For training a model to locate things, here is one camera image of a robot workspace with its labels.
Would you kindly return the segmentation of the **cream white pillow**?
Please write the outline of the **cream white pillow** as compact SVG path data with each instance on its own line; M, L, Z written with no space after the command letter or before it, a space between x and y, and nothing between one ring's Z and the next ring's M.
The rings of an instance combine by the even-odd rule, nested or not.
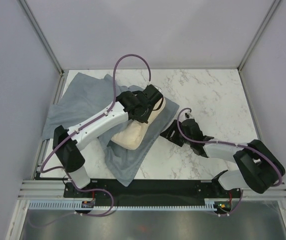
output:
M147 123L141 123L137 120L132 121L124 130L116 133L111 141L127 150L136 150L142 143L149 126L158 117L166 106L166 100L163 97L153 107Z

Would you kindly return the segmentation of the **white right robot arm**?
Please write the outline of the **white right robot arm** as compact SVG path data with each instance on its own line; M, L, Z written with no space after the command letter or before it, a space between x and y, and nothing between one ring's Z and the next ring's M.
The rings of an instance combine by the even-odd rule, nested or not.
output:
M262 141L254 139L240 146L219 144L214 137L204 135L193 118L182 122L174 120L160 136L180 147L189 145L198 156L237 165L237 170L225 170L215 176L211 191L216 197L224 197L232 189L245 188L263 194L278 184L286 173L284 166Z

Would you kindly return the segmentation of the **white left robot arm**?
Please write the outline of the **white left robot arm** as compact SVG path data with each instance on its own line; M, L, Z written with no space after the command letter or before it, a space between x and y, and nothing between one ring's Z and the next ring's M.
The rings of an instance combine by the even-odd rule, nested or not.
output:
M105 109L87 120L65 129L56 127L53 134L53 151L65 172L75 184L75 192L88 197L93 190L85 169L81 151L94 139L128 120L147 124L152 112L162 108L165 98L152 84L143 91L124 91Z

